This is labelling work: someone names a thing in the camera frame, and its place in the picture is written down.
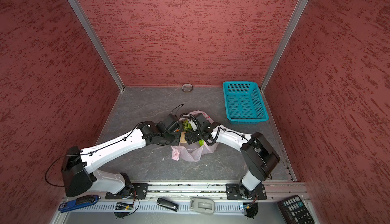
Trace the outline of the beige brown fruit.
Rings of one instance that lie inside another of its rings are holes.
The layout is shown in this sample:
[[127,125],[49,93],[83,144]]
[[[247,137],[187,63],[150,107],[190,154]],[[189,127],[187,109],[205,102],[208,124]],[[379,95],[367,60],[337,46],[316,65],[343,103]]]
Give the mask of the beige brown fruit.
[[187,143],[187,140],[185,139],[185,132],[182,132],[180,135],[180,143]]

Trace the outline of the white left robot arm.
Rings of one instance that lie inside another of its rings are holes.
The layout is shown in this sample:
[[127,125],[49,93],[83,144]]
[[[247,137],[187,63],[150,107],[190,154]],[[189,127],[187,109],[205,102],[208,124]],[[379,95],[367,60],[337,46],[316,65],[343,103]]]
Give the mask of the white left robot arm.
[[129,198],[134,187],[127,174],[104,172],[100,167],[151,144],[179,145],[182,131],[182,122],[177,116],[169,114],[159,123],[141,122],[130,132],[100,145],[84,149],[76,146],[69,148],[61,167],[66,196],[106,192],[110,198]]

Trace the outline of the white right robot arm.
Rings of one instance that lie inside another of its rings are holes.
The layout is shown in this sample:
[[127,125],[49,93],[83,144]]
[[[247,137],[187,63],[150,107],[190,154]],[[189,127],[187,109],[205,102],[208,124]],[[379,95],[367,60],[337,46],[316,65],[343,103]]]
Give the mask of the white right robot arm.
[[241,152],[248,171],[238,183],[238,188],[245,199],[253,197],[258,185],[271,177],[271,172],[280,162],[277,151],[260,132],[240,133],[218,122],[211,123],[201,113],[183,113],[181,117],[187,119],[190,125],[184,135],[187,143],[203,141],[209,147],[221,143]]

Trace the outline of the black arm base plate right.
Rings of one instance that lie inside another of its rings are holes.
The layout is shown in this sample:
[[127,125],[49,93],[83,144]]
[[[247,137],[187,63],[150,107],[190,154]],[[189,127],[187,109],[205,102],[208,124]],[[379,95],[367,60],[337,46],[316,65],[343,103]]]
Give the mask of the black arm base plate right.
[[266,200],[265,186],[260,183],[252,191],[247,191],[240,183],[228,183],[225,185],[228,200]]

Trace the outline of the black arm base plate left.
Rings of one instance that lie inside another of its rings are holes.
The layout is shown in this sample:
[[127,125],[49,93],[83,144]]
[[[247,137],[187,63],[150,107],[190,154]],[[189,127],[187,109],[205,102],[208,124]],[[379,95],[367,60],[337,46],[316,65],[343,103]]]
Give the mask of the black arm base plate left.
[[105,199],[108,200],[144,200],[147,195],[148,183],[130,183],[116,194],[107,192]]

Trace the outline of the pink plastic bag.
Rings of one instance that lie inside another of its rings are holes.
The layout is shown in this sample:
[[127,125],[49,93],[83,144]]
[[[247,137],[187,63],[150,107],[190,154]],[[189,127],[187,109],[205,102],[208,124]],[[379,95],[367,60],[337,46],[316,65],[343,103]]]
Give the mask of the pink plastic bag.
[[179,161],[179,159],[183,159],[187,162],[199,162],[202,155],[213,153],[219,143],[215,143],[212,146],[208,146],[205,142],[203,146],[199,145],[199,142],[188,144],[188,143],[180,143],[178,146],[171,146],[172,148],[172,160]]

